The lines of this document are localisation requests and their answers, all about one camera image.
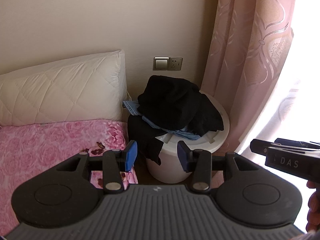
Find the wall socket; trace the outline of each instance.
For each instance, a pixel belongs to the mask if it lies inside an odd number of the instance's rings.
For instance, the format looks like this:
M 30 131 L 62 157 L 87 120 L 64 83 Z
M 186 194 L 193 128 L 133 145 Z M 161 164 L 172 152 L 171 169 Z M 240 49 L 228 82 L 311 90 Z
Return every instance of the wall socket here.
M 182 57 L 169 57 L 168 70 L 181 70 Z

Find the human hand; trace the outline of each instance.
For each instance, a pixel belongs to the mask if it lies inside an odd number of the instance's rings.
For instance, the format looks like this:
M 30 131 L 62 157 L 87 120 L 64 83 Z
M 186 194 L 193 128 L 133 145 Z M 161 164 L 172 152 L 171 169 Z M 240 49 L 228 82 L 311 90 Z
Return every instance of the human hand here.
M 308 188 L 316 188 L 316 184 L 314 182 L 307 182 Z M 320 201 L 316 196 L 316 191 L 311 195 L 308 202 L 309 212 L 307 216 L 308 224 L 306 226 L 307 232 L 311 230 L 318 230 L 320 224 Z

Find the white lid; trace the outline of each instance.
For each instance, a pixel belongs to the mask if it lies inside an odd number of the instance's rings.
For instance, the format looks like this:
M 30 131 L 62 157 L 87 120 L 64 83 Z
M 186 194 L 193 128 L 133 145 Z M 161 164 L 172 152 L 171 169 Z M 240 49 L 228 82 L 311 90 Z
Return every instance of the white lid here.
M 203 149 L 213 153 L 216 150 L 218 150 L 226 140 L 229 133 L 229 128 L 230 128 L 227 112 L 224 110 L 222 105 L 220 105 L 220 103 L 216 99 L 214 99 L 212 96 L 209 96 L 204 92 L 201 92 L 201 93 L 205 94 L 209 98 L 211 103 L 215 106 L 215 108 L 221 114 L 224 130 L 217 131 L 217 132 L 209 131 L 198 140 L 184 139 L 182 137 L 179 137 L 177 135 L 173 135 L 170 133 L 156 137 L 157 139 L 164 142 L 162 146 L 162 150 L 164 150 L 167 154 L 177 155 L 178 141 L 184 141 L 191 150 Z

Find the pillow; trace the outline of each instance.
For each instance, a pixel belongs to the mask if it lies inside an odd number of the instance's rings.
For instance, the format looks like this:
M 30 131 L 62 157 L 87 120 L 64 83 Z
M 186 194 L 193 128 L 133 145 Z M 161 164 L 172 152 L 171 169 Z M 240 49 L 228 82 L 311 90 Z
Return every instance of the pillow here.
M 122 120 L 124 51 L 92 54 L 0 75 L 0 125 Z

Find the pink blanket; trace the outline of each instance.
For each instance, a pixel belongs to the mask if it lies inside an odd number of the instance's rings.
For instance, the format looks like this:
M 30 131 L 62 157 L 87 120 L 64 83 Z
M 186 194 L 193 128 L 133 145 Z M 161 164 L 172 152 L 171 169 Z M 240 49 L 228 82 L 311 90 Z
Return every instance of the pink blanket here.
M 32 124 L 0 128 L 0 235 L 18 221 L 11 207 L 13 191 L 28 179 L 80 151 L 90 156 L 124 149 L 124 123 L 107 120 Z M 134 170 L 123 173 L 124 187 L 137 183 Z M 91 183 L 100 187 L 102 172 L 92 172 Z

